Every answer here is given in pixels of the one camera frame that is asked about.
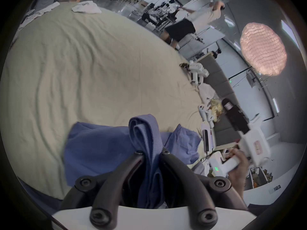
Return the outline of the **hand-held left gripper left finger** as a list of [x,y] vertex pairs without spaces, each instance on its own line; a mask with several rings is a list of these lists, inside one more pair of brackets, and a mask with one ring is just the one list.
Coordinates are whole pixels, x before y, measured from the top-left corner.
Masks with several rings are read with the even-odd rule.
[[134,152],[112,172],[79,177],[60,210],[91,206],[89,220],[93,226],[117,226],[119,206],[137,208],[144,177],[145,154]]

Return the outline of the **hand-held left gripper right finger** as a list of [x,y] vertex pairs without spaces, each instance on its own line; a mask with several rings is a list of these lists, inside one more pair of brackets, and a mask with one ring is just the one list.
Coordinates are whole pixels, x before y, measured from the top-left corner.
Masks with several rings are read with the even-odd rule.
[[161,174],[167,206],[187,206],[191,227],[214,227],[218,222],[216,206],[248,211],[227,178],[195,174],[168,150],[161,152]]

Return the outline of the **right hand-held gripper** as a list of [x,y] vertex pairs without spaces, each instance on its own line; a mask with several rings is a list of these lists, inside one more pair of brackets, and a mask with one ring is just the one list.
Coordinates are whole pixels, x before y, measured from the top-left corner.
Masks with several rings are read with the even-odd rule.
[[[235,131],[239,131],[241,139],[239,149],[255,167],[263,166],[271,157],[270,146],[260,126],[262,117],[256,115],[250,122],[239,106],[231,100],[224,98],[222,105],[225,115]],[[220,150],[213,152],[209,157],[213,177],[226,177],[230,171],[240,164],[240,159],[235,155],[229,159]]]

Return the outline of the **person's right hand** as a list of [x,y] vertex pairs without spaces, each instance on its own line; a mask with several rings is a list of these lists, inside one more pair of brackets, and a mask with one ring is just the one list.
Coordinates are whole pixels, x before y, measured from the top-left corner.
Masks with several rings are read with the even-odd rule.
[[245,179],[249,168],[249,161],[245,154],[238,148],[233,148],[228,154],[229,158],[234,156],[238,158],[239,164],[236,168],[228,173],[229,179]]

